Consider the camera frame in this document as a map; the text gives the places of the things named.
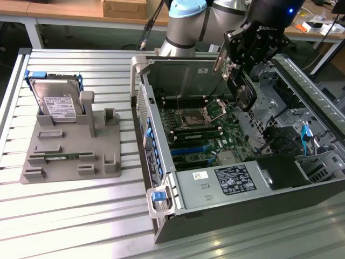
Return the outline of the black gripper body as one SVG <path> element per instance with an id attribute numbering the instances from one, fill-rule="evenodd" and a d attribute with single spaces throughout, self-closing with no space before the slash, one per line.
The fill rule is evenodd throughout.
<path id="1" fill-rule="evenodd" d="M 303 4 L 303 0 L 253 0 L 247 8 L 241 35 L 283 36 Z"/>

